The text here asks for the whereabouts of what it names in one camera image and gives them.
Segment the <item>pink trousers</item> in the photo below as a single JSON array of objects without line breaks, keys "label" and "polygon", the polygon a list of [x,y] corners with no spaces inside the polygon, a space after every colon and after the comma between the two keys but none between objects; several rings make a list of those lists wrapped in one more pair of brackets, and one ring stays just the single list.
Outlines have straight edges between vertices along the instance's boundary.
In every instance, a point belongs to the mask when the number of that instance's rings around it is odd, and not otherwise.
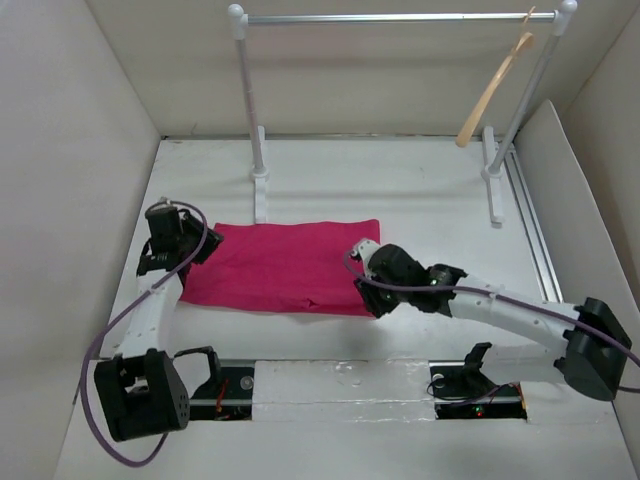
[{"label": "pink trousers", "polygon": [[218,223],[214,230],[224,240],[203,264],[191,267],[182,302],[260,313],[370,316],[343,255],[362,239],[378,242],[378,220]]}]

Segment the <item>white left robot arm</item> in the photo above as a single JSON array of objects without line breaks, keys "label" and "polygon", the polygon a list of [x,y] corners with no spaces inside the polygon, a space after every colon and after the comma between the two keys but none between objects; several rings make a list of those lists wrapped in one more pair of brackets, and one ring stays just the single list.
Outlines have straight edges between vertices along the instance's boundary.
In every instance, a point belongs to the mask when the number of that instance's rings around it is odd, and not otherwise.
[{"label": "white left robot arm", "polygon": [[139,257],[136,280],[143,297],[114,356],[94,370],[94,383],[111,438],[116,442],[186,428],[187,387],[167,351],[171,322],[191,267],[203,264],[223,236],[194,216],[184,203],[157,203],[147,209],[150,237]]}]

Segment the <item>beige wooden hanger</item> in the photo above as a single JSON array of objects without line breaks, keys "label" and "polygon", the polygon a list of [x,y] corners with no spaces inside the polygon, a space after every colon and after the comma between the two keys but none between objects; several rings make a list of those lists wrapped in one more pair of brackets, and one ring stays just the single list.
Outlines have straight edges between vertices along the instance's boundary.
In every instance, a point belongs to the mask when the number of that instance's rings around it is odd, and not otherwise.
[{"label": "beige wooden hanger", "polygon": [[518,40],[511,47],[509,53],[487,84],[483,93],[479,97],[471,113],[467,117],[460,131],[455,138],[455,144],[459,148],[465,148],[479,126],[485,111],[487,110],[492,98],[494,97],[498,87],[505,80],[509,71],[512,69],[518,57],[526,50],[530,49],[534,43],[534,35],[527,30],[527,24],[533,13],[536,11],[536,7],[533,6],[526,14],[522,21],[521,32]]}]

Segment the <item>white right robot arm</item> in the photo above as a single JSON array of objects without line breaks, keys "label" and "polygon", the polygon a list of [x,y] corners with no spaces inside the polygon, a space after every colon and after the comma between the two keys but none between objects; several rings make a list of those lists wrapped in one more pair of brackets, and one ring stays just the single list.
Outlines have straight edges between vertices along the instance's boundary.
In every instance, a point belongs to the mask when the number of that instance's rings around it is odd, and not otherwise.
[{"label": "white right robot arm", "polygon": [[534,300],[446,264],[422,266],[401,247],[370,239],[343,258],[360,263],[354,286],[380,318],[408,304],[426,314],[475,321],[527,339],[521,346],[478,342],[461,360],[431,363],[431,395],[452,406],[474,404],[525,382],[565,384],[611,402],[624,391],[627,362],[639,358],[610,307],[588,297],[579,305]]}]

